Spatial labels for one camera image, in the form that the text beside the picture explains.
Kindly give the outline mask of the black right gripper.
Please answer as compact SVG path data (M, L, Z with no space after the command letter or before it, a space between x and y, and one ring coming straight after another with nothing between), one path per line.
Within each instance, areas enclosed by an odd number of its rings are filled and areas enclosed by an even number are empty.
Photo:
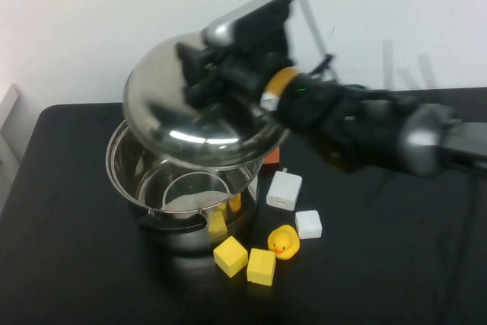
M178 42L176 54L186 80L183 99L195 109L223 102L230 96L243 97L260 104L264 89L276 67L276 51L260 48L198 49L188 43ZM197 78L188 74L211 75Z

